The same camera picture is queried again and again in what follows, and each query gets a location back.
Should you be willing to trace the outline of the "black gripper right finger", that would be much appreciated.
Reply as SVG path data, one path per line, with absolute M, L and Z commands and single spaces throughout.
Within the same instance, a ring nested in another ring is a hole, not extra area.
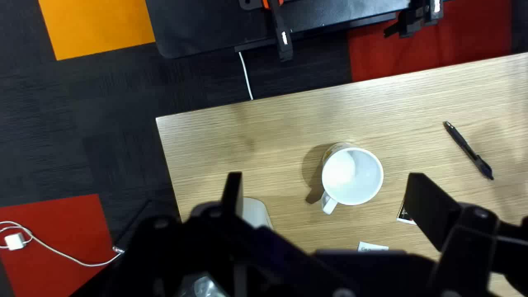
M 399 218 L 412 221 L 440 249 L 461 206 L 425 173 L 408 173 Z

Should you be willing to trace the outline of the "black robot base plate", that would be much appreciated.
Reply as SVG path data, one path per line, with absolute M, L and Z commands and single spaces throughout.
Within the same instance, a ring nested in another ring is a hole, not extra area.
M 265 0 L 144 0 L 154 45 L 163 58 L 194 56 L 234 48 L 275 45 L 278 28 Z M 285 35 L 351 23 L 379 22 L 408 7 L 410 0 L 278 0 Z

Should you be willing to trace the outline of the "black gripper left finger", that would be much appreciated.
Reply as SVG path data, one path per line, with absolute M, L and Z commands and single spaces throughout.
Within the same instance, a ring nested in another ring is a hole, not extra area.
M 224 215 L 239 215 L 242 211 L 242 173 L 230 172 L 225 178 L 220 195 L 220 210 Z

